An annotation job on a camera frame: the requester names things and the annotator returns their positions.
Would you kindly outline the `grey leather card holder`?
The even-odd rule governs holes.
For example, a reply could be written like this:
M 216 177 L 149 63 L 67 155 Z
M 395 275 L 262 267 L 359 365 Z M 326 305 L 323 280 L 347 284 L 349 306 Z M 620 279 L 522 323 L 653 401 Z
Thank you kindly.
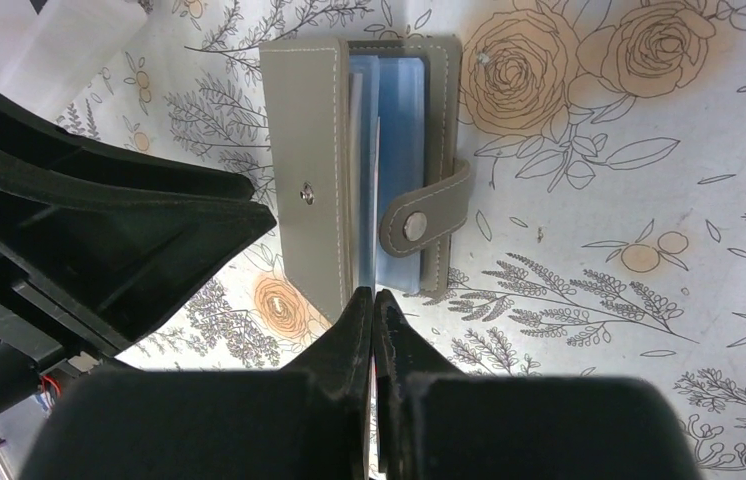
M 360 286 L 443 295 L 473 186 L 456 155 L 459 40 L 302 38 L 259 54 L 290 283 L 330 322 Z

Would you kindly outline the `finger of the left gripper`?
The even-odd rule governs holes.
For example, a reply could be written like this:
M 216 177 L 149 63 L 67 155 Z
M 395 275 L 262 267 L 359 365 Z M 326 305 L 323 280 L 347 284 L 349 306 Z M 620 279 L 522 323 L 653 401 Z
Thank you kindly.
M 140 190 L 248 201 L 242 174 L 175 162 L 72 134 L 0 93 L 0 153 L 45 170 Z

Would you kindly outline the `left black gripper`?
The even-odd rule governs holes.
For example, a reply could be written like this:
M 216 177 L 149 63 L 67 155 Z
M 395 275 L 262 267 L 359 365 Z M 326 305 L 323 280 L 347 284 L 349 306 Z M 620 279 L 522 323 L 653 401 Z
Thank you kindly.
M 157 330 L 274 225 L 253 197 L 100 184 L 0 153 L 0 415 Z

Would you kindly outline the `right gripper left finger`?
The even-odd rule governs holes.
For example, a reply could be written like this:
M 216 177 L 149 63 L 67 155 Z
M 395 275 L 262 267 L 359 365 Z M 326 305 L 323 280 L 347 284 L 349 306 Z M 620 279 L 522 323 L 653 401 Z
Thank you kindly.
M 373 294 L 278 370 L 107 367 L 45 422 L 24 479 L 364 479 Z

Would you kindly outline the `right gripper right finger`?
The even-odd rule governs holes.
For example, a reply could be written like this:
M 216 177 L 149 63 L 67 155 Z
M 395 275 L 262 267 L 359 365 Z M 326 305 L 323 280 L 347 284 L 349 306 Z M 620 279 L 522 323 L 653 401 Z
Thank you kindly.
M 390 479 L 696 479 L 679 420 L 627 377 L 462 372 L 407 321 L 373 307 L 379 468 Z

